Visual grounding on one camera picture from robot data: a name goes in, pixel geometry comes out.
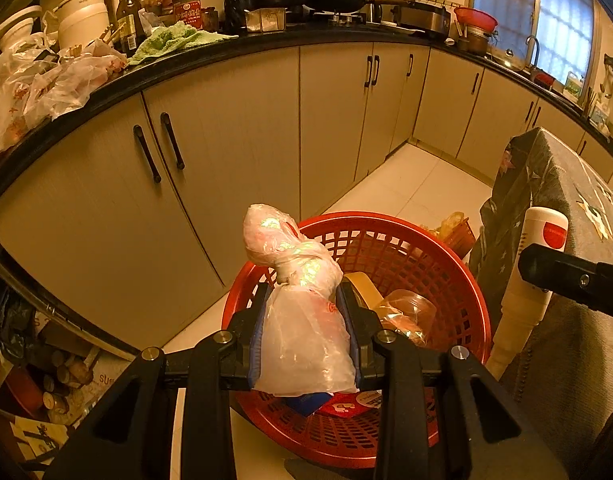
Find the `brown packing tape roll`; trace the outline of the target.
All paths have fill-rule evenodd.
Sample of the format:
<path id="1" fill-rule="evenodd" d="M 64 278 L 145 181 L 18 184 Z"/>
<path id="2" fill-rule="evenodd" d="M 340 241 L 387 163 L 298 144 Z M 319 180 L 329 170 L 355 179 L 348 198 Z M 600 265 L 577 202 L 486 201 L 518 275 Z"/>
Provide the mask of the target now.
<path id="1" fill-rule="evenodd" d="M 367 309 L 374 310 L 384 300 L 383 295 L 366 273 L 350 272 L 345 274 L 345 278 L 351 282 Z"/>

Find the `chrome kitchen faucet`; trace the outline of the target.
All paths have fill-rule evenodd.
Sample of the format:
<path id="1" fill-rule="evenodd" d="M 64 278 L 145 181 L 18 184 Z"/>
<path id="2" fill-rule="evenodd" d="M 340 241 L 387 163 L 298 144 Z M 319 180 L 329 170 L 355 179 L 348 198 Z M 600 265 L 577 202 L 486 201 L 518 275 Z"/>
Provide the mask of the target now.
<path id="1" fill-rule="evenodd" d="M 537 66 L 539 62 L 540 56 L 540 44 L 539 40 L 535 35 L 529 35 L 526 38 L 526 46 L 527 46 L 527 55 L 525 61 L 525 67 L 527 70 L 532 70 L 533 67 Z"/>

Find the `clear plastic wrapper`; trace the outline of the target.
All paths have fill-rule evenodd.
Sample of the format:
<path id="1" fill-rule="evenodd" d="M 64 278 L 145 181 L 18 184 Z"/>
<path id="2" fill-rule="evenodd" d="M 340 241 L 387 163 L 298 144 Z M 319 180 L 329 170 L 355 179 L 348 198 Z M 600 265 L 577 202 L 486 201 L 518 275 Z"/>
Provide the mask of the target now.
<path id="1" fill-rule="evenodd" d="M 427 347 L 437 315 L 436 306 L 417 292 L 397 289 L 372 310 L 387 330 L 409 338 L 418 347 Z"/>

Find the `red plastic mesh basket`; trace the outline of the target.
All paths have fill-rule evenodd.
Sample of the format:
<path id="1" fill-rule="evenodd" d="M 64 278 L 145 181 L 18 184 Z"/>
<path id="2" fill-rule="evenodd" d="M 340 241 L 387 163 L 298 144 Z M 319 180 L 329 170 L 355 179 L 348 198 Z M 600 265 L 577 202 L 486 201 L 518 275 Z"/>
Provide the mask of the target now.
<path id="1" fill-rule="evenodd" d="M 466 349 L 466 360 L 481 366 L 490 353 L 489 313 L 480 289 L 456 253 L 410 222 L 373 212 L 343 211 L 302 221 L 300 232 L 322 243 L 343 273 L 366 273 L 382 294 L 397 289 L 417 292 L 437 308 L 427 347 L 383 327 L 374 336 L 385 358 L 380 408 L 351 418 L 302 415 L 285 400 L 258 390 L 234 391 L 234 399 L 256 428 L 283 448 L 316 465 L 372 469 L 378 478 L 400 477 L 410 466 L 427 472 L 431 445 L 447 424 L 427 406 L 426 393 L 441 389 L 441 375 L 451 370 L 453 349 Z M 276 284 L 269 266 L 246 263 L 229 292 L 223 314 L 230 319 L 247 309 L 260 283 Z"/>

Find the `grey patterned tablecloth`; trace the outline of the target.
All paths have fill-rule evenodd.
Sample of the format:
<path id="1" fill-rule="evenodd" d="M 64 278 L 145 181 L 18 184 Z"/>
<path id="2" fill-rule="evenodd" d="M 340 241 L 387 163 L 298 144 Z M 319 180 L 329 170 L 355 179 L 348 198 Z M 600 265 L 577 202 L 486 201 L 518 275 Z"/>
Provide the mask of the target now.
<path id="1" fill-rule="evenodd" d="M 525 213 L 561 212 L 564 252 L 530 249 L 521 264 Z M 491 323 L 513 272 L 552 295 L 542 321 L 502 374 L 502 386 L 572 479 L 613 479 L 613 190 L 579 155 L 537 127 L 505 148 L 469 267 Z"/>

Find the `green detergent bottle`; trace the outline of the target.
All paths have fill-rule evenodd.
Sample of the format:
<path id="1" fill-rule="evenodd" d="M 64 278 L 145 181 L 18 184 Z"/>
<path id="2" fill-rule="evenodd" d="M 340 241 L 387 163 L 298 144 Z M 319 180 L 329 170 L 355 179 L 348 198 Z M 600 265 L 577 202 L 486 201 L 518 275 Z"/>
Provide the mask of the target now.
<path id="1" fill-rule="evenodd" d="M 563 93 L 569 101 L 580 103 L 583 93 L 583 80 L 574 72 L 569 72 L 567 74 Z"/>

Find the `red colander bowl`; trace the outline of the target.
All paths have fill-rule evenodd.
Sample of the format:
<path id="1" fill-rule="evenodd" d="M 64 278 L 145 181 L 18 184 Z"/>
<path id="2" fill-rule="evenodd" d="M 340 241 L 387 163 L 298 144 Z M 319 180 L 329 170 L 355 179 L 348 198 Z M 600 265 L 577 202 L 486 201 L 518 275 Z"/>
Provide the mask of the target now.
<path id="1" fill-rule="evenodd" d="M 497 19 L 487 12 L 458 6 L 454 13 L 456 20 L 461 25 L 481 28 L 487 34 L 492 34 L 497 28 Z"/>

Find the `black rice cooker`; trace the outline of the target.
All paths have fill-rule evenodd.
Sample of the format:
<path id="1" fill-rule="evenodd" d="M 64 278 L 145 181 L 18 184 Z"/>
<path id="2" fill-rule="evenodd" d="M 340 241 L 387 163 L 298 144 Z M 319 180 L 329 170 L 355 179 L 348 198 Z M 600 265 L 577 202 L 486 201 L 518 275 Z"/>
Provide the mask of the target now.
<path id="1" fill-rule="evenodd" d="M 419 29 L 433 39 L 447 39 L 450 33 L 451 13 L 444 6 L 410 2 L 395 4 L 391 10 L 395 24 L 409 29 Z"/>

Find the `green dish cloth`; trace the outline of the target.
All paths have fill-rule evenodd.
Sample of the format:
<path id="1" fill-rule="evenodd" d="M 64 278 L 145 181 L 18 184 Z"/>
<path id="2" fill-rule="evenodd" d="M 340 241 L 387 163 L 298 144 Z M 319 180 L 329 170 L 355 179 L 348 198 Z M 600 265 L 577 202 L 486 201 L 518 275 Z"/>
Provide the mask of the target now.
<path id="1" fill-rule="evenodd" d="M 207 32 L 178 21 L 171 26 L 160 26 L 152 30 L 128 60 L 128 65 L 137 66 L 144 62 L 162 58 L 162 56 L 195 47 L 210 46 L 222 41 L 237 39 L 237 36 L 224 35 L 221 32 Z"/>

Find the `crumpled plastic bags pile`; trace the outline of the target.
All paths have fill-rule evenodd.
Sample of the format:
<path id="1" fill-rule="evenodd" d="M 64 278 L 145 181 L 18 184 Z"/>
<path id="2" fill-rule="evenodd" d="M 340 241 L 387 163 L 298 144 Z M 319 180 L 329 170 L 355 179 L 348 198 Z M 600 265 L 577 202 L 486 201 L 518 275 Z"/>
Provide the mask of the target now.
<path id="1" fill-rule="evenodd" d="M 42 32 L 15 41 L 0 54 L 0 153 L 45 120 L 82 108 L 126 66 L 126 55 L 99 39 L 77 55 L 54 52 Z"/>

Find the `white electric kettle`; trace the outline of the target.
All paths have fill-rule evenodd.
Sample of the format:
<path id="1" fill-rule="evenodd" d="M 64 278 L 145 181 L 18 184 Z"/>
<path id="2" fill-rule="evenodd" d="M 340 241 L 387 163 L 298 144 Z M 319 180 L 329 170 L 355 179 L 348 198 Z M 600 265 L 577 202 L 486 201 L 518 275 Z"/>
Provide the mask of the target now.
<path id="1" fill-rule="evenodd" d="M 79 44 L 86 47 L 111 23 L 111 13 L 120 0 L 62 0 L 52 13 L 58 22 L 58 44 L 67 49 Z"/>

